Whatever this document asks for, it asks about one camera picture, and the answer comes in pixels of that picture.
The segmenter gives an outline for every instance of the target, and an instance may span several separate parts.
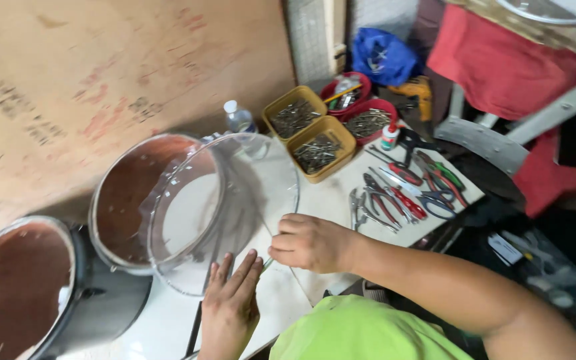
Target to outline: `green handle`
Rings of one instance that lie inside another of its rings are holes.
[[[446,168],[443,163],[440,163],[437,161],[437,162],[435,162],[435,166],[437,167],[437,169],[441,170],[442,174],[444,176],[446,176],[446,178],[448,178],[448,180],[452,181],[452,183],[455,186],[457,186],[457,189],[460,189],[460,190],[465,189],[465,186],[462,184],[462,182],[460,182],[457,175],[455,175],[452,171],[448,170],[448,168]]]

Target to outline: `wooden wall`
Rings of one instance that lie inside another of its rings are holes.
[[[225,101],[259,115],[292,86],[279,0],[0,0],[0,228],[87,199],[148,136],[222,131]]]

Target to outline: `red plastic basket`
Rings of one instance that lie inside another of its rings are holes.
[[[345,73],[343,73],[343,75],[345,77],[349,77],[350,75],[358,75],[359,76],[359,82],[361,82],[361,84],[363,85],[360,88],[362,92],[361,92],[361,94],[359,94],[359,99],[355,100],[355,102],[353,102],[352,105],[348,106],[347,108],[345,108],[343,110],[329,110],[328,115],[332,115],[334,117],[343,116],[344,114],[347,114],[348,111],[355,109],[357,106],[359,106],[361,103],[363,103],[368,98],[368,95],[370,95],[370,90],[372,87],[372,83],[371,83],[370,79],[366,75],[363,75],[361,72],[345,72]],[[321,89],[321,92],[319,93],[319,97],[322,100],[326,100],[327,98],[334,95],[335,94],[335,86],[337,86],[338,82],[339,81],[334,80],[332,83],[326,85],[323,89]]]
[[[370,109],[379,109],[379,110],[383,110],[383,111],[388,111],[390,113],[390,119],[391,120],[397,121],[399,119],[399,117],[397,116],[397,110],[395,109],[395,107],[391,103],[389,103],[386,100],[382,100],[382,99],[371,99],[371,100],[368,100],[366,102],[362,102],[361,104],[359,104],[359,106],[352,109],[352,111],[348,112],[343,117],[341,117],[339,119],[339,121],[342,124],[344,124],[344,123],[348,122],[348,120],[350,120],[352,117],[354,117],[358,114],[361,114],[363,112],[366,112]],[[357,146],[364,146],[365,144],[370,143],[370,142],[378,139],[381,136],[382,130],[383,130],[383,128],[377,130],[377,132],[375,132],[375,134],[372,134],[366,138],[357,139]]]

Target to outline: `white label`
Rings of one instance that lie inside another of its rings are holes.
[[[502,238],[499,234],[492,234],[488,238],[488,244],[497,252],[497,256],[503,260],[506,265],[510,266],[524,255],[519,252],[514,246],[510,245],[508,241]]]

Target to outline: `red cloth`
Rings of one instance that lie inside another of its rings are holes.
[[[463,87],[476,109],[510,120],[544,108],[576,86],[576,54],[533,43],[450,4],[428,67]],[[553,162],[556,132],[535,139],[513,177],[526,198],[528,216],[576,192],[576,168]]]

